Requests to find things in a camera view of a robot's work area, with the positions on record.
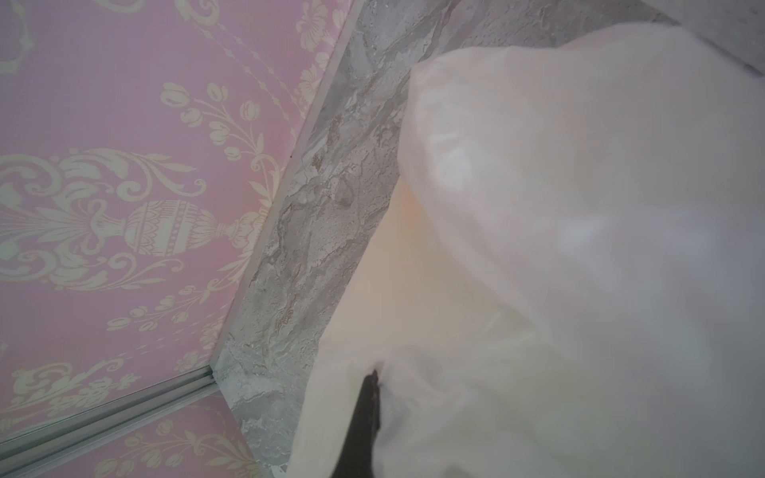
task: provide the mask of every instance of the gray marble surface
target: gray marble surface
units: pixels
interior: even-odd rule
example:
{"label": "gray marble surface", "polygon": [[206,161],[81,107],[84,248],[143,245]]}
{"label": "gray marble surface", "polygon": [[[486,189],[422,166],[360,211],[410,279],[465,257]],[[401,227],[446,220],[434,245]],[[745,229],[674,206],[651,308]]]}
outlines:
{"label": "gray marble surface", "polygon": [[639,0],[366,2],[214,366],[266,476],[288,462],[318,339],[398,178],[409,67],[459,47],[554,47],[664,19]]}
{"label": "gray marble surface", "polygon": [[765,73],[763,0],[643,0]]}

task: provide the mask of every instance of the floral motif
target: floral motif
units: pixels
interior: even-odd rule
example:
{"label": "floral motif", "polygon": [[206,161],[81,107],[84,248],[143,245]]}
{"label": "floral motif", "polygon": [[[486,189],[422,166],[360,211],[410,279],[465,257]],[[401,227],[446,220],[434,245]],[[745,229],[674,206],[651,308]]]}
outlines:
{"label": "floral motif", "polygon": [[[17,415],[3,418],[0,421],[0,431],[7,431],[16,424],[29,418],[47,413],[52,418],[64,412],[73,413],[73,409],[90,408],[102,403],[113,390],[125,390],[140,377],[129,373],[116,382],[109,376],[83,382],[96,372],[103,370],[114,372],[125,364],[125,360],[102,360],[86,372],[73,376],[74,368],[69,363],[51,363],[32,370],[17,370],[12,376],[16,379],[13,391],[17,395],[11,400],[11,406],[0,410],[2,415]],[[20,411],[30,411],[26,415],[18,415]]]}
{"label": "floral motif", "polygon": [[95,478],[106,478],[112,473],[116,476],[128,476],[134,470],[136,460],[148,469],[159,468],[162,464],[175,468],[186,459],[186,454],[190,454],[191,459],[200,458],[200,464],[205,467],[231,470],[236,478],[261,476],[260,467],[252,458],[252,452],[242,441],[232,441],[224,434],[207,433],[197,436],[191,430],[175,432],[173,421],[169,419],[160,422],[155,433],[159,437],[157,440],[144,437],[140,431],[127,437],[124,444],[129,450],[120,457],[101,460],[93,468]]}
{"label": "floral motif", "polygon": [[202,327],[202,336],[199,341],[202,343],[202,350],[212,350],[218,342],[220,330],[223,328],[223,319],[221,317],[217,322],[212,322]]}
{"label": "floral motif", "polygon": [[[3,206],[0,209],[0,257],[7,262],[15,260],[17,264],[16,268],[0,268],[0,281],[45,278],[54,283],[56,289],[106,291],[137,289],[163,281],[163,278],[148,277],[161,268],[180,271],[183,262],[177,259],[162,259],[138,270],[138,259],[133,252],[169,257],[185,250],[189,243],[159,238],[141,221],[158,207],[195,206],[187,201],[151,201],[138,206],[126,218],[115,218],[106,212],[107,202],[103,198],[103,195],[114,194],[125,202],[144,200],[155,179],[179,196],[202,194],[207,185],[201,179],[194,181],[198,186],[196,191],[187,192],[183,184],[165,176],[163,170],[189,172],[195,169],[171,163],[167,161],[169,158],[162,154],[131,154],[107,148],[83,153],[73,149],[63,160],[54,156],[45,161],[26,154],[0,156],[0,165],[6,166],[0,172],[0,180],[13,173],[30,180],[21,192],[11,182],[0,184],[0,206]],[[129,179],[131,165],[143,173],[143,185]],[[49,185],[31,182],[39,175],[38,171],[47,175]],[[111,184],[107,173],[119,182]],[[24,207],[22,193],[50,198],[54,207]],[[118,252],[110,258],[99,255],[112,237],[122,237],[133,252]],[[40,249],[22,250],[18,244],[27,238],[37,238]],[[119,271],[121,277],[110,281],[110,270]]]}
{"label": "floral motif", "polygon": [[[279,76],[276,74],[276,69],[274,67],[272,67],[271,65],[269,65],[268,63],[266,63],[263,60],[262,56],[258,52],[253,51],[249,47],[247,47],[247,45],[245,45],[245,42],[244,42],[244,40],[241,37],[237,37],[236,35],[231,33],[226,25],[219,23],[218,24],[218,28],[220,28],[221,30],[223,30],[226,33],[228,33],[234,39],[234,41],[238,45],[240,45],[240,46],[244,47],[245,49],[247,49],[247,51],[250,53],[250,55],[252,55],[252,58],[257,60],[261,65],[263,65],[265,67],[265,70],[269,72],[269,75],[271,75],[277,81],[277,83],[279,83],[279,86],[289,95],[289,99],[292,102],[292,104],[295,105],[296,107],[298,107],[298,111],[300,113],[300,117],[305,119],[305,111],[300,109],[300,106],[298,105],[298,101],[290,93],[289,88],[287,87],[286,83],[284,81],[282,81],[282,79],[279,78]],[[213,37],[213,35],[209,31],[205,31],[205,37],[208,37],[209,39],[214,40],[214,41],[217,42],[217,40]],[[242,65],[242,67],[245,70],[245,73],[247,73],[250,76],[254,77],[254,75],[252,75],[252,69],[250,67],[245,66],[245,64],[242,63],[242,62],[239,62],[239,64]],[[263,84],[261,84],[261,83],[262,82],[259,81],[259,86],[261,87],[261,89],[267,91],[267,89],[263,88],[263,84],[264,83]],[[272,99],[274,99],[275,100],[274,103],[281,108],[281,103],[278,103],[277,102],[278,100],[275,97],[273,97],[273,96],[272,96]],[[287,115],[287,113],[284,111],[284,109],[282,110],[282,114],[283,115]]]}
{"label": "floral motif", "polygon": [[[310,70],[306,70],[303,73],[304,81],[308,83],[303,89],[308,91],[311,87],[317,88],[318,72],[316,71],[316,66],[311,66]],[[251,99],[243,102],[239,106],[239,116],[249,124],[240,125],[231,116],[224,104],[229,97],[228,89],[225,86],[218,86],[215,83],[207,85],[207,95],[217,104],[199,98],[192,99],[188,91],[176,83],[165,83],[163,87],[164,91],[160,94],[160,100],[164,104],[176,108],[185,107],[189,102],[197,105],[181,113],[182,122],[190,127],[194,127],[202,124],[203,121],[199,120],[199,118],[207,117],[210,119],[208,123],[210,127],[210,140],[214,145],[223,146],[229,141],[237,141],[240,146],[243,146],[243,148],[227,147],[223,151],[231,161],[238,161],[244,155],[251,158],[250,168],[255,172],[261,171],[263,181],[258,183],[250,181],[250,185],[252,185],[256,192],[264,196],[261,199],[261,203],[266,205],[267,202],[266,206],[271,206],[279,185],[281,169],[276,164],[276,160],[264,152],[265,142],[263,134],[258,135],[256,138],[252,132],[252,122],[260,116],[260,105]]]}
{"label": "floral motif", "polygon": [[244,269],[252,255],[252,250],[255,247],[255,242],[258,239],[267,212],[268,210],[262,207],[259,212],[245,213],[239,220],[229,225],[217,225],[214,222],[214,218],[209,215],[206,216],[203,225],[190,226],[192,231],[197,229],[200,231],[195,236],[197,240],[204,240],[205,237],[209,237],[211,231],[214,231],[217,235],[229,237],[232,246],[241,249],[242,252],[235,261],[218,268],[218,272],[225,272],[223,277],[211,279],[204,288],[187,285],[178,291],[177,296],[165,296],[151,311],[149,307],[142,305],[132,309],[129,312],[129,317],[117,317],[116,319],[109,320],[106,323],[106,329],[120,330],[129,324],[140,324],[138,331],[146,332],[155,329],[158,322],[165,317],[170,317],[174,324],[179,324],[189,318],[189,310],[193,306],[203,304],[212,293],[239,284],[239,280],[242,278]]}
{"label": "floral motif", "polygon": [[189,370],[198,369],[207,361],[207,357],[200,358],[199,350],[193,352],[186,352],[183,359],[178,360],[175,364],[176,372],[188,372]]}
{"label": "floral motif", "polygon": [[345,10],[335,10],[332,12],[332,22],[338,30],[343,29],[345,21],[348,19],[348,12]]}
{"label": "floral motif", "polygon": [[[104,8],[108,8],[116,13],[138,13],[146,4],[146,0],[133,0],[130,5],[125,5],[125,2],[114,2],[114,0],[93,0],[95,3],[101,5]],[[201,25],[215,25],[218,22],[220,16],[220,5],[218,0],[198,0],[199,6],[202,11],[206,11],[206,15],[201,15],[194,10],[188,0],[175,0],[175,8],[184,21],[193,20]]]}
{"label": "floral motif", "polygon": [[29,26],[27,25],[26,9],[19,0],[11,0],[11,11],[13,11],[14,15],[16,15],[21,22],[21,37],[18,39],[18,43],[21,45],[21,50],[15,58],[0,61],[0,76],[16,73],[21,61],[34,46],[34,41],[32,41],[32,37],[29,34]]}
{"label": "floral motif", "polygon": [[303,70],[300,74],[300,84],[295,88],[295,94],[300,95],[308,105],[312,104],[319,90],[319,81],[316,65],[311,65],[311,68]]}
{"label": "floral motif", "polygon": [[320,51],[316,54],[316,64],[321,68],[322,70],[326,70],[327,66],[330,64],[330,54],[326,51]]}
{"label": "floral motif", "polygon": [[295,25],[300,34],[300,46],[313,53],[319,43],[327,37],[324,30],[327,26],[327,7],[321,0],[313,0],[311,4],[303,4],[303,18]]}
{"label": "floral motif", "polygon": [[[228,29],[226,28],[226,25],[218,24],[218,27],[221,30],[228,31]],[[265,84],[264,81],[262,81],[257,76],[255,76],[255,74],[252,72],[252,68],[249,65],[245,64],[244,62],[242,62],[236,56],[236,54],[233,52],[233,50],[229,49],[226,45],[221,43],[220,40],[218,38],[216,38],[215,35],[213,35],[213,33],[210,30],[206,30],[206,29],[204,29],[202,27],[199,27],[199,29],[202,30],[202,34],[204,35],[205,38],[207,38],[208,40],[212,40],[215,43],[217,43],[218,46],[221,47],[221,49],[223,49],[223,52],[226,54],[227,57],[229,57],[232,60],[236,61],[242,67],[242,69],[244,70],[245,73],[247,73],[248,75],[250,75],[252,78],[255,79],[255,81],[258,83],[258,87],[261,90],[263,90],[265,92],[265,94],[267,94],[271,98],[271,101],[274,103],[274,105],[277,108],[279,108],[279,110],[282,112],[282,118],[284,118],[284,120],[289,125],[289,132],[290,132],[290,135],[292,135],[292,138],[293,139],[297,139],[298,133],[295,131],[295,127],[292,125],[292,120],[290,119],[290,115],[285,111],[285,108],[282,105],[282,101],[279,98],[277,98],[276,96],[274,96],[274,94],[271,92],[271,90],[269,89],[269,86],[267,84]],[[252,54],[252,56],[254,58],[256,58],[256,59],[260,58],[260,56],[256,52],[254,52],[254,51],[252,51],[250,49],[248,49],[248,50],[250,51],[250,53]],[[277,81],[279,81],[279,84],[282,86],[282,88],[286,90],[287,86],[284,84],[284,82],[282,82],[276,76],[276,74],[274,73],[273,68],[268,67],[268,69],[269,69],[269,72],[277,79]],[[305,112],[299,109],[298,102],[297,102],[297,100],[292,95],[290,95],[290,100],[295,104],[295,106],[298,107],[298,112],[300,113],[301,118],[305,118]]]}

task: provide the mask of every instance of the damask pattern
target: damask pattern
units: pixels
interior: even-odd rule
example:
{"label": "damask pattern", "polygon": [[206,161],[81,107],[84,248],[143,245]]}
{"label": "damask pattern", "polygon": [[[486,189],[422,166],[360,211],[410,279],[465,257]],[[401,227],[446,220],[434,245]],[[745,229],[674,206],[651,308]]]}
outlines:
{"label": "damask pattern", "polygon": [[2,438],[209,362],[350,0],[0,8]]}
{"label": "damask pattern", "polygon": [[43,477],[173,475],[260,478],[260,468],[219,392],[77,457]]}

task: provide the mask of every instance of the dark object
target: dark object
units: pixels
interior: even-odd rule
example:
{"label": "dark object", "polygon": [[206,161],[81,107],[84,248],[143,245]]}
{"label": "dark object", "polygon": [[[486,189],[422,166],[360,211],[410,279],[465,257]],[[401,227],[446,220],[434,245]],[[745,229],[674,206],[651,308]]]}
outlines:
{"label": "dark object", "polygon": [[380,393],[375,371],[361,384],[343,450],[330,478],[373,478],[372,445],[379,429]]}

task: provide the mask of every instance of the white cloth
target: white cloth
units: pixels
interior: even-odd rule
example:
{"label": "white cloth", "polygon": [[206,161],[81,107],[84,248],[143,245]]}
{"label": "white cloth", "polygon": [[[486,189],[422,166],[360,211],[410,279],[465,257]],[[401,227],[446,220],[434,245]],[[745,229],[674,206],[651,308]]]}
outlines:
{"label": "white cloth", "polygon": [[681,28],[417,65],[402,176],[447,250],[693,476],[765,475],[765,88]]}
{"label": "white cloth", "polygon": [[417,66],[287,476],[330,475],[373,367],[378,478],[762,476],[764,133],[676,28]]}

